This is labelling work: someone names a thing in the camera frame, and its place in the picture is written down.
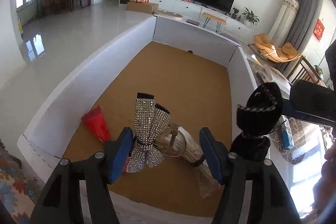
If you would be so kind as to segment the black velvet pouch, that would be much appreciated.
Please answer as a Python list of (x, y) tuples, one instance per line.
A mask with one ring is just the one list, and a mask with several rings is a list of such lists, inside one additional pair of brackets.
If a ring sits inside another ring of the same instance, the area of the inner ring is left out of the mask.
[(282, 115), (282, 95), (276, 83), (263, 83), (250, 95), (245, 106), (238, 105), (236, 123), (241, 133), (230, 152), (245, 160), (263, 161), (270, 147), (267, 135)]

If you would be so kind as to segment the bundle of wooden sticks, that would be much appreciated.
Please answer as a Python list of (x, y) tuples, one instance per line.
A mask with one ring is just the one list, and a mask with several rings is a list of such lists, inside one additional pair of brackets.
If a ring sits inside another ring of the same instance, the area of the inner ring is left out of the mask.
[(210, 172), (200, 145), (183, 127), (170, 122), (156, 137), (154, 146), (165, 156), (181, 157), (189, 162), (197, 176), (201, 197), (208, 197), (221, 188)]

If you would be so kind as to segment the rhinestone bow hair clip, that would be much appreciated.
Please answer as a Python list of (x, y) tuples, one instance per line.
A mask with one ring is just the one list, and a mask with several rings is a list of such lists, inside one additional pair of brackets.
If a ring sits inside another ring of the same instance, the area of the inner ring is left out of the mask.
[(145, 166), (159, 165), (164, 156), (154, 146), (155, 139), (165, 131), (171, 115), (151, 94), (138, 93), (134, 110), (134, 146), (126, 167), (127, 173), (137, 173)]

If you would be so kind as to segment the blue white medicine box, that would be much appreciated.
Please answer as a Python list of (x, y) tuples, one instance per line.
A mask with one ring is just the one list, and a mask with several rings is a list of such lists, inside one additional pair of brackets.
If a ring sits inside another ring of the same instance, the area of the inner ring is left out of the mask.
[(279, 127), (280, 127), (280, 133), (282, 137), (282, 143), (284, 145), (285, 149), (292, 149), (294, 148), (294, 139), (291, 132), (290, 123), (287, 117), (280, 116), (279, 119)]

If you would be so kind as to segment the wooden dining chair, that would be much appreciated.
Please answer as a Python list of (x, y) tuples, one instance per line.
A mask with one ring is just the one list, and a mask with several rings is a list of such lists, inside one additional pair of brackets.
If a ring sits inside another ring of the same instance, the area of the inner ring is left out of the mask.
[(326, 86), (315, 68), (304, 56), (299, 58), (299, 61), (290, 71), (287, 79), (292, 85), (295, 84), (298, 80), (304, 80), (310, 83), (321, 85), (323, 87)]

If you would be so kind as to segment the red packet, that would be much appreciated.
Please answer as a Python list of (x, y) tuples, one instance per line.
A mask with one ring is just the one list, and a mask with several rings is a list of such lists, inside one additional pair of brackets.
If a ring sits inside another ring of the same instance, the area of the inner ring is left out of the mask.
[(99, 141), (103, 143), (110, 141), (110, 133), (100, 106), (91, 109), (88, 113), (82, 116), (81, 122)]

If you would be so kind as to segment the orange lounge chair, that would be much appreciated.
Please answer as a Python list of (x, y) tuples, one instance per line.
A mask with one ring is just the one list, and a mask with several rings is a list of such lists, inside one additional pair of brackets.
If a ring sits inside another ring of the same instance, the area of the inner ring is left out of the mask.
[(287, 63), (301, 57), (291, 43), (285, 43), (281, 47), (276, 47), (265, 33), (255, 35), (253, 43), (248, 44), (248, 47), (262, 59), (272, 61), (273, 63)]

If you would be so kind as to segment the white cardboard box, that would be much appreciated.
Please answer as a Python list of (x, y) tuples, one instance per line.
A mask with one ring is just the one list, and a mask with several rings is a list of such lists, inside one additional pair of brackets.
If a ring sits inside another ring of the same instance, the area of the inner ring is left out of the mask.
[[(208, 127), (225, 144), (239, 134), (236, 108), (256, 89), (242, 48), (215, 33), (153, 16), (116, 36), (49, 95), (17, 145), (47, 181), (63, 156), (88, 158), (102, 144), (80, 132), (100, 105), (112, 138), (134, 125), (137, 93), (149, 93), (193, 137)], [(203, 198), (197, 175), (182, 159), (125, 173), (109, 187), (119, 215), (145, 223), (210, 223), (222, 191)]]

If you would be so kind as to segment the white tv cabinet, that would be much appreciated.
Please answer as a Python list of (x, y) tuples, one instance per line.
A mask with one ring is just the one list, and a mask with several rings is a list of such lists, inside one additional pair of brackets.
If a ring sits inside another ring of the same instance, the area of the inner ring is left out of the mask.
[[(242, 43), (248, 43), (248, 40), (252, 37), (252, 29), (250, 27), (247, 27), (243, 23), (221, 14), (220, 12), (213, 11), (203, 6), (181, 0), (149, 0), (149, 2), (158, 4), (159, 10), (175, 12), (181, 14), (185, 19), (199, 22), (201, 27), (205, 22), (205, 17), (202, 17), (202, 14), (207, 12), (226, 20), (227, 24), (222, 26), (219, 34), (226, 34)], [(217, 23), (215, 21), (210, 20), (205, 28), (215, 32), (216, 25)]]

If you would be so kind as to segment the wooden stool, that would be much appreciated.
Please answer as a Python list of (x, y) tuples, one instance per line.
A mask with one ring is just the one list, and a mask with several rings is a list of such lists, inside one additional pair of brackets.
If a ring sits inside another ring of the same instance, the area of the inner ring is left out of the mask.
[(225, 19), (219, 18), (219, 17), (214, 16), (212, 14), (209, 14), (207, 12), (204, 12), (202, 14), (202, 17), (205, 17), (205, 22), (203, 23), (203, 28), (205, 28), (207, 26), (207, 24), (210, 22), (210, 20), (213, 20), (217, 23), (216, 28), (215, 28), (215, 32), (217, 34), (220, 32), (222, 26), (227, 24)]

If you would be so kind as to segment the brown cardboard box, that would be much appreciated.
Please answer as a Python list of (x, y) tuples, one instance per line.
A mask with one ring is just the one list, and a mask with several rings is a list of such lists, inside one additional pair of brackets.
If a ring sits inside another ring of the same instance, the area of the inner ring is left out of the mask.
[(154, 14), (158, 10), (158, 4), (156, 3), (134, 3), (128, 2), (126, 5), (128, 11), (141, 12), (146, 14)]

